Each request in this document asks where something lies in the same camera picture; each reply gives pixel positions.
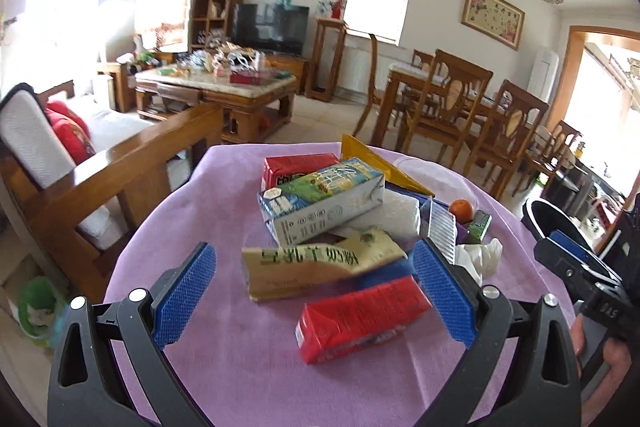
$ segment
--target red pillow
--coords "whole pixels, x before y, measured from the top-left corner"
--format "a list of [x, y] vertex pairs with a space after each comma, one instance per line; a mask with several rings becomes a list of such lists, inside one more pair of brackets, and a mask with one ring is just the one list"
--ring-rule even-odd
[[89, 126], [84, 123], [84, 120], [82, 118], [80, 118], [78, 115], [76, 115], [76, 113], [69, 109], [66, 103], [64, 103], [62, 100], [51, 100], [50, 102], [47, 102], [47, 109], [70, 118], [80, 126], [80, 128], [84, 131], [84, 134], [91, 138], [91, 134], [89, 133]]
[[50, 109], [45, 109], [44, 112], [49, 118], [53, 132], [56, 133], [56, 136], [76, 165], [80, 165], [83, 161], [95, 155], [94, 146], [82, 130], [82, 127], [75, 121]]

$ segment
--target purple tablecloth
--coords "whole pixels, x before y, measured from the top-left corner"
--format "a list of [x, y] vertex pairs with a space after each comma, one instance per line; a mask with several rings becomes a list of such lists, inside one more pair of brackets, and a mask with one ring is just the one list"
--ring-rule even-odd
[[[339, 150], [337, 143], [213, 147], [191, 181], [158, 206], [118, 260], [106, 302], [124, 298], [133, 288], [150, 288], [164, 270], [180, 265], [199, 241], [216, 248], [215, 279], [180, 341], [167, 346], [165, 354], [217, 427], [411, 426], [462, 356], [462, 343], [451, 340], [431, 311], [382, 346], [308, 366], [300, 359], [294, 335], [305, 298], [262, 305], [249, 300], [241, 248], [274, 245], [256, 201], [265, 156], [339, 155]], [[402, 158], [379, 152], [391, 161]], [[424, 165], [432, 175], [443, 169], [421, 160], [412, 165], [414, 170]], [[537, 301], [551, 291], [572, 320], [564, 286], [532, 259], [532, 235], [481, 189], [449, 174], [460, 181], [462, 192], [473, 192], [479, 208], [492, 214], [490, 235], [504, 246], [497, 274], [488, 281], [516, 299]], [[119, 344], [116, 353], [132, 398], [142, 414], [155, 418]], [[508, 367], [505, 358], [476, 416], [486, 414], [497, 397]]]

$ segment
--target framed picture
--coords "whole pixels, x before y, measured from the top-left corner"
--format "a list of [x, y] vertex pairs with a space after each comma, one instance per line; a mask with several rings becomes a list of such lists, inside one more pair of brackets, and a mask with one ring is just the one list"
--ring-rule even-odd
[[524, 12], [503, 0], [465, 0], [462, 23], [517, 50]]

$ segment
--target beige package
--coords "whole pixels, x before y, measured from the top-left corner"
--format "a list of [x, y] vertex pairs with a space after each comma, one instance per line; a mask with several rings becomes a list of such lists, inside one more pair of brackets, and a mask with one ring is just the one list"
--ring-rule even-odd
[[253, 301], [297, 295], [309, 286], [363, 273], [406, 257], [379, 229], [370, 229], [336, 245], [242, 248], [249, 296]]

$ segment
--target orange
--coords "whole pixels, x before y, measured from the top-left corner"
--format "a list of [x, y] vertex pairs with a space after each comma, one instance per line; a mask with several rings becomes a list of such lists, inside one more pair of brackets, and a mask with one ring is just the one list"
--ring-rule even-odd
[[468, 223], [474, 218], [474, 208], [466, 200], [456, 200], [449, 205], [449, 212], [456, 216], [456, 221], [460, 225]]

